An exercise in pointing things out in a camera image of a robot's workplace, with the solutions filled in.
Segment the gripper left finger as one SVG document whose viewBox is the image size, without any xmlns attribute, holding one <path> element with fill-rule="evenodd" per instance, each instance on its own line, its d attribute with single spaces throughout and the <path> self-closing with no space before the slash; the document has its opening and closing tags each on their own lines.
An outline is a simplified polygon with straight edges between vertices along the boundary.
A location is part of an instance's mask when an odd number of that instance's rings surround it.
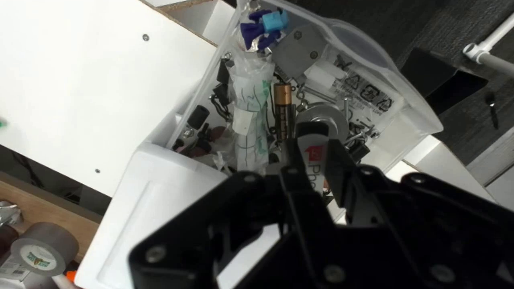
<svg viewBox="0 0 514 289">
<path fill-rule="evenodd" d="M 342 284 L 337 229 L 311 187 L 297 139 L 278 174 L 241 171 L 150 234 L 131 251 L 135 289 L 218 289 L 217 276 L 262 234 L 277 243 L 235 289 L 329 289 Z"/>
</svg>

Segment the white stick with red label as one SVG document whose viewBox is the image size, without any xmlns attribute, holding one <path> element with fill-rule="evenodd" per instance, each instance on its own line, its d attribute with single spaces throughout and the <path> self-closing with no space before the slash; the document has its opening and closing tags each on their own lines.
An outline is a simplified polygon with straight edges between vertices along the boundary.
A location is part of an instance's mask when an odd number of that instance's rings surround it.
<svg viewBox="0 0 514 289">
<path fill-rule="evenodd" d="M 323 195 L 329 126 L 323 122 L 298 122 L 296 137 L 307 179 L 311 187 Z"/>
</svg>

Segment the translucent drawer with white front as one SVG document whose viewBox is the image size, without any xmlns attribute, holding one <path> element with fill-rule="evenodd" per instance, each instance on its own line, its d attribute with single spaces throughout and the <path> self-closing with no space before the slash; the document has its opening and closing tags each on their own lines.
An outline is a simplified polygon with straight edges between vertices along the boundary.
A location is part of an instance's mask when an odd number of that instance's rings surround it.
<svg viewBox="0 0 514 289">
<path fill-rule="evenodd" d="M 290 27 L 310 25 L 319 31 L 321 55 L 340 55 L 349 64 L 343 84 L 353 94 L 349 115 L 379 131 L 368 142 L 365 164 L 388 171 L 422 140 L 443 130 L 434 110 L 400 73 L 390 55 L 357 27 L 323 18 L 286 0 L 261 0 L 264 8 L 285 8 Z M 126 167 L 92 243 L 79 266 L 75 283 L 83 289 L 134 289 L 130 251 L 226 175 L 166 149 L 153 138 L 139 146 Z"/>
</svg>

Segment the black cylinder cap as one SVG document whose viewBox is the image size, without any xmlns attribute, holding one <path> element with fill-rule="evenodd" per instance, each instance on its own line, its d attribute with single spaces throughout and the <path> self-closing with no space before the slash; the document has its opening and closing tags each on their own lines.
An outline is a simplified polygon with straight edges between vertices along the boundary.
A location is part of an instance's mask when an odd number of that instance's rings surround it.
<svg viewBox="0 0 514 289">
<path fill-rule="evenodd" d="M 210 111 L 201 105 L 195 107 L 187 120 L 187 125 L 195 130 L 200 130 L 210 115 Z"/>
</svg>

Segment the heap of screws and clips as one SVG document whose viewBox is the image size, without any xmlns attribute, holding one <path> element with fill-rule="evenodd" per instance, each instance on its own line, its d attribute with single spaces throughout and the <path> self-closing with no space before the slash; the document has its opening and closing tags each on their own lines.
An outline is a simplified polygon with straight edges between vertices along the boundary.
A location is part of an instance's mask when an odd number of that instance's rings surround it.
<svg viewBox="0 0 514 289">
<path fill-rule="evenodd" d="M 367 126 L 365 123 L 349 123 L 349 137 L 343 143 L 343 146 L 352 157 L 355 163 L 360 163 L 371 151 L 367 146 L 369 139 L 379 138 L 381 133 L 374 125 Z"/>
</svg>

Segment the clear plastic bag green print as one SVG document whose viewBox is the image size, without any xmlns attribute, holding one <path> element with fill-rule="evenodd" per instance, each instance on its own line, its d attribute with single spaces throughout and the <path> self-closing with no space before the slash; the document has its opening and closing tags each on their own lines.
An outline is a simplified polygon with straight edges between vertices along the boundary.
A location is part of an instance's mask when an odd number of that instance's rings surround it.
<svg viewBox="0 0 514 289">
<path fill-rule="evenodd" d="M 269 163 L 266 116 L 275 64 L 242 55 L 233 55 L 227 64 L 237 170 L 263 173 Z"/>
</svg>

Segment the small black tool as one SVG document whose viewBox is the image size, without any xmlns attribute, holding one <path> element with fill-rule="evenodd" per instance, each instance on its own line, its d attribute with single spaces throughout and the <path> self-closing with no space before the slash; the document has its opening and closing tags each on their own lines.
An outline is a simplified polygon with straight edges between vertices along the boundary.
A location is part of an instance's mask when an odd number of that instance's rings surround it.
<svg viewBox="0 0 514 289">
<path fill-rule="evenodd" d="M 495 130 L 499 130 L 499 119 L 498 119 L 498 115 L 496 113 L 496 107 L 495 107 L 495 105 L 496 105 L 495 93 L 493 93 L 493 92 L 487 93 L 486 97 L 485 97 L 485 102 L 490 110 L 490 116 L 491 116 L 493 127 Z"/>
</svg>

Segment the copper and black battery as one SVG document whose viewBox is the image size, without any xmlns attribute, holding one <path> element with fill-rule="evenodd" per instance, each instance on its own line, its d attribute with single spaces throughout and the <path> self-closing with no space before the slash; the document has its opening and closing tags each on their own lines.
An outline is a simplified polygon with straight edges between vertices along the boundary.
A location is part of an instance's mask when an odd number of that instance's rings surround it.
<svg viewBox="0 0 514 289">
<path fill-rule="evenodd" d="M 276 83 L 273 86 L 275 101 L 275 129 L 279 142 L 291 138 L 294 131 L 292 106 L 292 86 L 289 83 Z"/>
</svg>

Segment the black binder clip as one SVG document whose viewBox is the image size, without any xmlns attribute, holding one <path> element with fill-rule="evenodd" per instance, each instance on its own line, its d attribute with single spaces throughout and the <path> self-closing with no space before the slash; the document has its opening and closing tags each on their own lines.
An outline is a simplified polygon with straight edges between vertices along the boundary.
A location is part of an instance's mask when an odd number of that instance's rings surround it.
<svg viewBox="0 0 514 289">
<path fill-rule="evenodd" d="M 226 58 L 220 59 L 220 64 L 216 76 L 218 84 L 215 86 L 215 88 L 213 88 L 213 93 L 216 95 L 222 106 L 228 106 L 230 104 L 230 98 L 228 94 L 230 74 L 228 68 L 226 67 L 226 64 L 229 61 L 230 60 Z"/>
</svg>

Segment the black flat box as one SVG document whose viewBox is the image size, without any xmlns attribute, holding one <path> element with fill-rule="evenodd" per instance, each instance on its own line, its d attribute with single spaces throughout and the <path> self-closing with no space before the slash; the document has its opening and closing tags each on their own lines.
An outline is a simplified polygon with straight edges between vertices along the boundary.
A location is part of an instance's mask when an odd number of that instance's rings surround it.
<svg viewBox="0 0 514 289">
<path fill-rule="evenodd" d="M 481 90 L 489 82 L 442 55 L 422 48 L 411 50 L 401 73 L 438 116 Z"/>
</svg>

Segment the silver round disc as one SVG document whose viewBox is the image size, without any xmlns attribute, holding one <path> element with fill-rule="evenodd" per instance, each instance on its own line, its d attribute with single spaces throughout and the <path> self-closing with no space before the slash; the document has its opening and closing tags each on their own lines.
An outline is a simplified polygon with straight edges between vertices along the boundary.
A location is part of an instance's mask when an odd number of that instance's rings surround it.
<svg viewBox="0 0 514 289">
<path fill-rule="evenodd" d="M 328 135 L 344 143 L 349 137 L 349 121 L 338 106 L 329 102 L 314 102 L 307 104 L 305 109 L 297 113 L 296 123 L 322 122 L 328 126 Z"/>
</svg>

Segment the wooden shelf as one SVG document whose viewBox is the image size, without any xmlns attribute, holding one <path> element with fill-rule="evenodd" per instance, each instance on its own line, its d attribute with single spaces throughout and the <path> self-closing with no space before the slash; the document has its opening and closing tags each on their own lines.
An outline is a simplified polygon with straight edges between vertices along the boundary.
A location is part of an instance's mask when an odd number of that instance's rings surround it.
<svg viewBox="0 0 514 289">
<path fill-rule="evenodd" d="M 79 243 L 75 258 L 78 263 L 82 262 L 102 220 L 99 214 L 0 171 L 2 200 L 20 207 L 23 221 L 12 226 L 19 234 L 37 222 L 54 223 L 73 234 Z"/>
</svg>

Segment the grey metal plate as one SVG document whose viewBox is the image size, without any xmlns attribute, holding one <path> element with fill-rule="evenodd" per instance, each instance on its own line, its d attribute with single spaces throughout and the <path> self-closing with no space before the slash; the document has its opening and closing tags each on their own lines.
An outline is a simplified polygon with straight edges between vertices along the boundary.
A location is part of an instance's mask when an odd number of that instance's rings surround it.
<svg viewBox="0 0 514 289">
<path fill-rule="evenodd" d="M 312 24 L 295 28 L 271 50 L 275 73 L 284 82 L 297 80 L 321 57 L 327 44 Z"/>
</svg>

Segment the light blue plastic clip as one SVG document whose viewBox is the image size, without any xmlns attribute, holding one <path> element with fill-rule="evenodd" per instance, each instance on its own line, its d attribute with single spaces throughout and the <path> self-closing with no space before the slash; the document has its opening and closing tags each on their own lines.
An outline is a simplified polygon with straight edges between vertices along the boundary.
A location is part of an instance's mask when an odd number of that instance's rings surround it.
<svg viewBox="0 0 514 289">
<path fill-rule="evenodd" d="M 273 11 L 262 16 L 262 24 L 265 33 L 281 31 L 288 26 L 289 22 L 288 13 L 284 10 Z"/>
</svg>

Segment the roll of grey duct tape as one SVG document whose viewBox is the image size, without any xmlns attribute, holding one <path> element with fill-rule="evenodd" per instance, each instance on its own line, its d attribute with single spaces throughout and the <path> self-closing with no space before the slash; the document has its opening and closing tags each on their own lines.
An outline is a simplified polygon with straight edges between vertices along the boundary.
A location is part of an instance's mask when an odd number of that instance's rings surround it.
<svg viewBox="0 0 514 289">
<path fill-rule="evenodd" d="M 64 273 L 77 256 L 79 243 L 65 228 L 38 222 L 24 231 L 10 247 L 14 260 L 32 273 L 53 277 Z"/>
</svg>

